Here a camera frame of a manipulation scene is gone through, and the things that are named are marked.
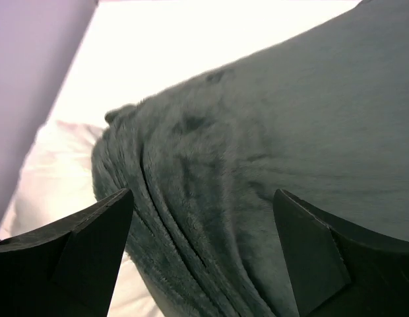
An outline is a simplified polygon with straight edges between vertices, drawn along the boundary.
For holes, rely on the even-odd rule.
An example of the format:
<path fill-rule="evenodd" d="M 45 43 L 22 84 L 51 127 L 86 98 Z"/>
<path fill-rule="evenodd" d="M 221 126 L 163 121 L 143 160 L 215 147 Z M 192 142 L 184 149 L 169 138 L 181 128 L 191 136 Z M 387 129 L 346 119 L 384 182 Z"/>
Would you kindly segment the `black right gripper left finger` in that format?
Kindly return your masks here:
<path fill-rule="evenodd" d="M 0 316 L 106 316 L 133 216 L 133 195 L 109 197 L 0 241 Z"/>

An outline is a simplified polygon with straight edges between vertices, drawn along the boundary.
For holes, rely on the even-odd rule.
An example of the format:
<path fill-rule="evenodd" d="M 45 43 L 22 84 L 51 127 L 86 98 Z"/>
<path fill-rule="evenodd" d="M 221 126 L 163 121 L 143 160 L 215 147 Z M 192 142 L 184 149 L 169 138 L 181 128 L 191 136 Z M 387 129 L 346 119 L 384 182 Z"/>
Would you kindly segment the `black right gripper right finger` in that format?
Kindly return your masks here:
<path fill-rule="evenodd" d="M 409 242 L 284 190 L 273 211 L 300 316 L 409 316 Z"/>

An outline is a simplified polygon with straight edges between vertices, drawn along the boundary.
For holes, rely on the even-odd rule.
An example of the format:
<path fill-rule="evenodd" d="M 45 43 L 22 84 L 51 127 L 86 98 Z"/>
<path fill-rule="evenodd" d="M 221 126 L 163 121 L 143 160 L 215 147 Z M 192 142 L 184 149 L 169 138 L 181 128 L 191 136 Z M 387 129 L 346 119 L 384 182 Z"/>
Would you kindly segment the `white pillow insert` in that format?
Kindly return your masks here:
<path fill-rule="evenodd" d="M 0 239 L 42 227 L 95 203 L 90 156 L 102 132 L 95 125 L 59 120 L 39 130 L 20 170 L 0 226 Z M 162 315 L 127 254 L 122 257 L 108 314 Z"/>

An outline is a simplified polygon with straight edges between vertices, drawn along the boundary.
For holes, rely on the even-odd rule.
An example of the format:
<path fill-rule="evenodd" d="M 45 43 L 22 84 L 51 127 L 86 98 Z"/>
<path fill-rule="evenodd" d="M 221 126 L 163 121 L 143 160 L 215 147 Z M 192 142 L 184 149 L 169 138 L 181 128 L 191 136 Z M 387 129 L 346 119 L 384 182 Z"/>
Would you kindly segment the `zebra and grey plush pillowcase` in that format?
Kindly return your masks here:
<path fill-rule="evenodd" d="M 409 241 L 409 1 L 326 23 L 106 116 L 97 199 L 164 316 L 296 316 L 276 190 Z"/>

